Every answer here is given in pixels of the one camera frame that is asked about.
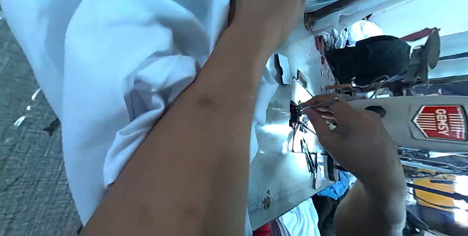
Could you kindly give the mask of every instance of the forearm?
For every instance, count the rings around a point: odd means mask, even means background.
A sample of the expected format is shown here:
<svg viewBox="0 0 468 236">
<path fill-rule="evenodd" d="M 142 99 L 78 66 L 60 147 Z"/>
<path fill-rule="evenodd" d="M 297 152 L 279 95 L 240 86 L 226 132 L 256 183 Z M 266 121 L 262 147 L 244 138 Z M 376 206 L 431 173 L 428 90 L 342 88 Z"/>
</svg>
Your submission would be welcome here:
<svg viewBox="0 0 468 236">
<path fill-rule="evenodd" d="M 336 235 L 401 235 L 405 221 L 405 185 L 402 172 L 371 184 L 358 180 L 335 214 Z"/>
<path fill-rule="evenodd" d="M 243 232 L 251 120 L 274 44 L 264 35 L 236 24 L 224 32 L 194 83 L 127 163 L 84 235 Z"/>
</svg>

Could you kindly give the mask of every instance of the metal table surface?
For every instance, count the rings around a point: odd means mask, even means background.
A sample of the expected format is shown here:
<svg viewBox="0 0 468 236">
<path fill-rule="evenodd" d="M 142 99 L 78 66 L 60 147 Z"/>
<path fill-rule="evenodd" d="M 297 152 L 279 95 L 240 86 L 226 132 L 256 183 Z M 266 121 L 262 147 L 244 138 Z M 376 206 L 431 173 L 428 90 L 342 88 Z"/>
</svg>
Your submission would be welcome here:
<svg viewBox="0 0 468 236">
<path fill-rule="evenodd" d="M 278 48 L 278 53 L 288 58 L 291 78 L 298 69 L 302 72 L 310 94 L 328 92 L 326 86 L 333 84 L 333 75 L 327 63 L 322 63 L 314 35 L 302 24 Z M 314 189 L 305 154 L 290 149 L 293 137 L 289 126 L 290 101 L 307 101 L 310 98 L 307 91 L 293 84 L 280 85 L 267 109 L 266 124 L 255 127 L 258 153 L 250 164 L 248 201 L 252 229 L 274 220 L 331 184 L 321 176 L 316 184 L 318 189 Z M 321 151 L 317 137 L 309 135 L 309 150 Z"/>
</svg>

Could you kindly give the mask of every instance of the red logo badge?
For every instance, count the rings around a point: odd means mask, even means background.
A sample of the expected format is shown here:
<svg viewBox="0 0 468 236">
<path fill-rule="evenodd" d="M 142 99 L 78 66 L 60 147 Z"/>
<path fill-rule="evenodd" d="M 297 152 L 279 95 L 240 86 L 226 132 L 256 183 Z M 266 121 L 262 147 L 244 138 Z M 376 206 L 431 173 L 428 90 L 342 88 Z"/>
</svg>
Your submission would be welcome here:
<svg viewBox="0 0 468 236">
<path fill-rule="evenodd" d="M 424 105 L 413 122 L 427 138 L 466 140 L 466 119 L 460 105 Z"/>
</svg>

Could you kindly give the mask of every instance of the rust spot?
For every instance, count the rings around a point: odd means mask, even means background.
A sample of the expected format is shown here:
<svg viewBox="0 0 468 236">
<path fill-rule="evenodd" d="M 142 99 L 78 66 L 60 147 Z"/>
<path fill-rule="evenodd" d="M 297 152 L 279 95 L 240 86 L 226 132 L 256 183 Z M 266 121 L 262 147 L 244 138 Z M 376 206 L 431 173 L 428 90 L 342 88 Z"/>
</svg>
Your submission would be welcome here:
<svg viewBox="0 0 468 236">
<path fill-rule="evenodd" d="M 265 199 L 263 199 L 263 208 L 265 209 L 270 209 L 270 197 L 266 197 Z"/>
</svg>

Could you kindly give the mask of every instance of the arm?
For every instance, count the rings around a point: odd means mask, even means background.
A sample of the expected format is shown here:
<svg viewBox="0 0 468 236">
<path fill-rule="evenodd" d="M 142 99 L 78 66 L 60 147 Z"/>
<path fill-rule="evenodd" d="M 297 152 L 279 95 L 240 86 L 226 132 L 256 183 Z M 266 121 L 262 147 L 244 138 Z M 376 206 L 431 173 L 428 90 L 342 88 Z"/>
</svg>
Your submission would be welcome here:
<svg viewBox="0 0 468 236">
<path fill-rule="evenodd" d="M 301 3 L 272 1 L 270 9 L 266 0 L 237 0 L 196 80 L 135 152 L 83 235 L 243 234 L 257 87 L 290 32 L 276 27 L 287 27 L 295 18 L 289 7 Z"/>
<path fill-rule="evenodd" d="M 335 95 L 318 95 L 305 105 Z M 401 235 L 405 221 L 406 185 L 397 150 L 380 117 L 354 110 L 346 101 L 330 105 L 327 112 L 306 109 L 320 141 L 333 158 L 358 181 L 335 213 L 336 235 Z M 322 118 L 333 117 L 331 131 Z"/>
</svg>

